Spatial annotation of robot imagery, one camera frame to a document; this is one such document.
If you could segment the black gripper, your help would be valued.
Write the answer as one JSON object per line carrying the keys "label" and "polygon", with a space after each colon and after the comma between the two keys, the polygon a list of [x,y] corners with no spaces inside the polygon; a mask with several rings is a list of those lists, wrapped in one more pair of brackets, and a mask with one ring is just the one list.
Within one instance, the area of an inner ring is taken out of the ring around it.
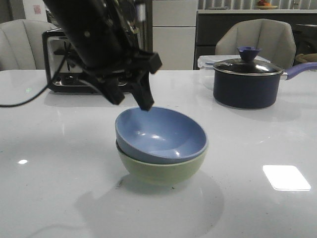
{"label": "black gripper", "polygon": [[132,55],[100,68],[83,68],[81,82],[95,87],[112,104],[119,105],[124,95],[119,81],[129,84],[130,92],[141,110],[149,111],[154,104],[149,74],[156,73],[162,66],[158,53],[138,50]]}

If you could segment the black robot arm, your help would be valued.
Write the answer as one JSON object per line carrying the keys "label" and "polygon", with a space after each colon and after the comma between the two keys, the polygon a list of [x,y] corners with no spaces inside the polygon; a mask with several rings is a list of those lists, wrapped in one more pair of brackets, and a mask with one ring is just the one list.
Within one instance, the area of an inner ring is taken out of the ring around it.
{"label": "black robot arm", "polygon": [[162,63],[158,53],[140,49],[119,2],[47,0],[45,5],[74,48],[66,49],[64,59],[83,70],[80,81],[114,105],[129,92],[142,110],[150,110],[149,75]]}

